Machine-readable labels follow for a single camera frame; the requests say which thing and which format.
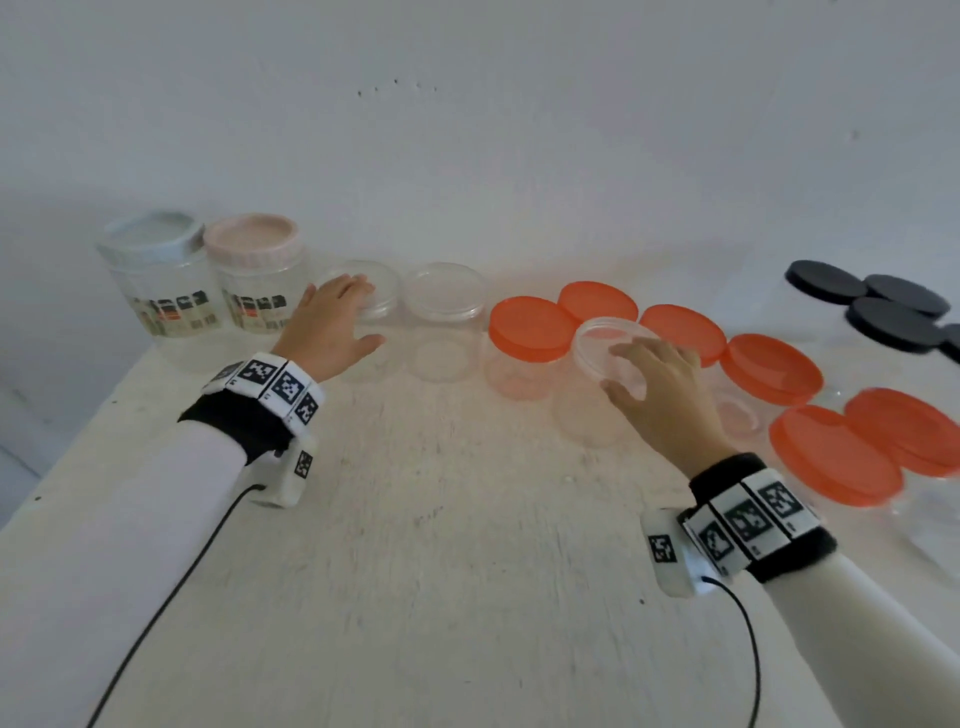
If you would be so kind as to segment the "black left wristband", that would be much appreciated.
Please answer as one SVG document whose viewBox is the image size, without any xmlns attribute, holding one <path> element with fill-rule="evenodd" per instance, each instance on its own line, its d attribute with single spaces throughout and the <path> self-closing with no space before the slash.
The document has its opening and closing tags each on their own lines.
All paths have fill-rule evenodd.
<svg viewBox="0 0 960 728">
<path fill-rule="evenodd" d="M 246 466 L 268 453 L 285 453 L 294 440 L 283 418 L 258 400 L 228 390 L 202 394 L 177 421 L 219 431 L 243 450 Z"/>
</svg>

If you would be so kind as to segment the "left wrist marker band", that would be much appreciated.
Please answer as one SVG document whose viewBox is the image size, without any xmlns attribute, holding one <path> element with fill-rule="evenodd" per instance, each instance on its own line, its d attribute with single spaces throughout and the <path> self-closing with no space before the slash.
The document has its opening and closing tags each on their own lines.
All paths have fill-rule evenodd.
<svg viewBox="0 0 960 728">
<path fill-rule="evenodd" d="M 293 436 L 307 431 L 326 400 L 323 387 L 302 367 L 268 352 L 223 367 L 200 391 L 204 396 L 221 392 L 254 400 Z"/>
</svg>

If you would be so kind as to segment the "clear jar with blue lid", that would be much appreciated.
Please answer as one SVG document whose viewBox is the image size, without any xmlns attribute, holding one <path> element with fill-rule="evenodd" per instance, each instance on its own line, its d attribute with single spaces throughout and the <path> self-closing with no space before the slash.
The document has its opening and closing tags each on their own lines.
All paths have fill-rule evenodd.
<svg viewBox="0 0 960 728">
<path fill-rule="evenodd" d="M 95 246 L 152 342 L 169 352 L 205 345 L 223 328 L 204 232 L 193 215 L 162 209 L 107 224 Z"/>
</svg>

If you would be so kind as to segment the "person's right hand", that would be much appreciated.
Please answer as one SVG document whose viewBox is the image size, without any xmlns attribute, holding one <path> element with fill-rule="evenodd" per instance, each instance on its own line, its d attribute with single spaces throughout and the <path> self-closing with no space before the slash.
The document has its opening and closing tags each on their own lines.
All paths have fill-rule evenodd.
<svg viewBox="0 0 960 728">
<path fill-rule="evenodd" d="M 643 441 L 691 480 L 739 451 L 728 439 L 714 397 L 691 349 L 654 338 L 635 338 L 610 352 L 630 361 L 651 389 L 654 421 L 629 421 Z"/>
</svg>

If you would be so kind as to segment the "black right wristband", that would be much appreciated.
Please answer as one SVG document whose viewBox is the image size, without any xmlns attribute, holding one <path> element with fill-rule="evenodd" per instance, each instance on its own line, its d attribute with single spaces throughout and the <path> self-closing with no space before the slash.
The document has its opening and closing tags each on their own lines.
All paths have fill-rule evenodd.
<svg viewBox="0 0 960 728">
<path fill-rule="evenodd" d="M 693 509 L 721 494 L 739 480 L 765 468 L 769 467 L 754 453 L 740 453 L 708 468 L 689 482 L 696 503 Z M 743 572 L 748 572 L 760 583 L 766 583 L 813 566 L 833 554 L 836 549 L 836 540 L 821 522 L 815 530 L 794 540 L 782 550 L 750 564 Z"/>
</svg>

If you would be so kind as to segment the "wrist marker band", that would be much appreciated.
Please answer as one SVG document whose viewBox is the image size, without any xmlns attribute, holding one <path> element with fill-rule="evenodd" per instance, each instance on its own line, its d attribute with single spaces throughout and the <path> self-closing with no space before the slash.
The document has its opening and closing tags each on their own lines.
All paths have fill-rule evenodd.
<svg viewBox="0 0 960 728">
<path fill-rule="evenodd" d="M 204 396 L 221 392 L 254 400 L 293 436 L 307 431 L 326 400 L 323 387 L 302 367 L 268 352 L 223 367 L 200 391 Z"/>
<path fill-rule="evenodd" d="M 772 467 L 735 482 L 678 522 L 721 577 L 735 577 L 821 526 Z"/>
</svg>

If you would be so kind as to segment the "black wristband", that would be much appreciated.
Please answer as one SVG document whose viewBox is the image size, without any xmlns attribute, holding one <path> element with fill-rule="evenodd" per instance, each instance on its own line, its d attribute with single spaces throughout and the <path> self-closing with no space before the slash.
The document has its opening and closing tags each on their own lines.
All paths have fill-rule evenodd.
<svg viewBox="0 0 960 728">
<path fill-rule="evenodd" d="M 285 453 L 294 440 L 283 418 L 258 400 L 228 390 L 202 394 L 177 421 L 219 431 L 243 450 L 246 466 L 268 453 Z"/>
<path fill-rule="evenodd" d="M 689 482 L 696 503 L 693 509 L 721 494 L 739 480 L 765 468 L 769 467 L 754 453 L 740 453 L 708 468 Z M 813 566 L 833 554 L 836 549 L 836 540 L 821 522 L 815 530 L 794 540 L 782 550 L 750 564 L 743 572 L 748 572 L 760 583 L 766 583 Z"/>
</svg>

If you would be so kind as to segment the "person's right forearm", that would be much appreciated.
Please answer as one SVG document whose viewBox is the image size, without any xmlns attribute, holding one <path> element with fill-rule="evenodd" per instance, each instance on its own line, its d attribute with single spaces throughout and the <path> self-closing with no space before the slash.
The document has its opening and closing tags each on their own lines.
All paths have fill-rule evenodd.
<svg viewBox="0 0 960 728">
<path fill-rule="evenodd" d="M 960 654 L 841 553 L 788 565 L 750 574 L 843 728 L 960 728 Z"/>
</svg>

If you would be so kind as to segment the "row of orange-lid jars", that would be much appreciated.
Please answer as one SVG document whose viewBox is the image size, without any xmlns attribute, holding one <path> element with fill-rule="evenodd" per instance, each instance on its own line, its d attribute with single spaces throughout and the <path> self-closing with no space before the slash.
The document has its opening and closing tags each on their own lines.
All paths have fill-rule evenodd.
<svg viewBox="0 0 960 728">
<path fill-rule="evenodd" d="M 507 297 L 490 311 L 488 384 L 515 401 L 551 401 L 583 322 L 614 317 L 694 351 L 726 437 L 785 472 L 815 505 L 855 508 L 937 496 L 960 538 L 960 367 L 927 355 L 901 374 L 851 363 L 844 313 L 812 335 L 788 327 L 726 334 L 706 315 L 662 303 L 641 311 L 616 287 L 565 285 L 558 300 Z"/>
</svg>

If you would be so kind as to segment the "right wrist marker band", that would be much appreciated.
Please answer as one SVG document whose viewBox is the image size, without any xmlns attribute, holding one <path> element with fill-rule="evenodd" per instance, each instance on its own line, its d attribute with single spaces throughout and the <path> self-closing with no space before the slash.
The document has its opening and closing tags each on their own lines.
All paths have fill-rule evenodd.
<svg viewBox="0 0 960 728">
<path fill-rule="evenodd" d="M 678 522 L 721 577 L 735 577 L 821 526 L 772 467 L 735 482 Z"/>
</svg>

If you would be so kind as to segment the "person's left forearm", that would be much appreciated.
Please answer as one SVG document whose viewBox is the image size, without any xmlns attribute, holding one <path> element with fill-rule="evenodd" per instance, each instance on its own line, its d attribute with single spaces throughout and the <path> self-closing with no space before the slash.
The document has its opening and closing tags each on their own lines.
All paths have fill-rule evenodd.
<svg viewBox="0 0 960 728">
<path fill-rule="evenodd" d="M 178 423 L 57 548 L 5 569 L 0 728 L 83 728 L 219 520 L 240 444 Z"/>
</svg>

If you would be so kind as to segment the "person's left hand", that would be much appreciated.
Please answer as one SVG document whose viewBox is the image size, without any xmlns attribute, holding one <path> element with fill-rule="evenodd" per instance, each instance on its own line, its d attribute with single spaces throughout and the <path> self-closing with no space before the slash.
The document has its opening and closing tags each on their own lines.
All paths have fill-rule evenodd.
<svg viewBox="0 0 960 728">
<path fill-rule="evenodd" d="M 364 275 L 342 274 L 309 285 L 270 353 L 292 360 L 316 382 L 346 370 L 331 369 L 334 344 L 352 335 L 358 310 L 375 291 Z"/>
</svg>

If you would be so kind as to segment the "clear jar with pink lid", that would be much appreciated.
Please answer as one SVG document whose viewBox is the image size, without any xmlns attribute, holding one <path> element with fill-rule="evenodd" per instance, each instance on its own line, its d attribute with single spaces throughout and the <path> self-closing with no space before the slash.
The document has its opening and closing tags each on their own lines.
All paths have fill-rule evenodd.
<svg viewBox="0 0 960 728">
<path fill-rule="evenodd" d="M 202 241 L 234 325 L 279 335 L 309 279 L 297 224 L 279 214 L 239 214 L 208 225 Z"/>
</svg>

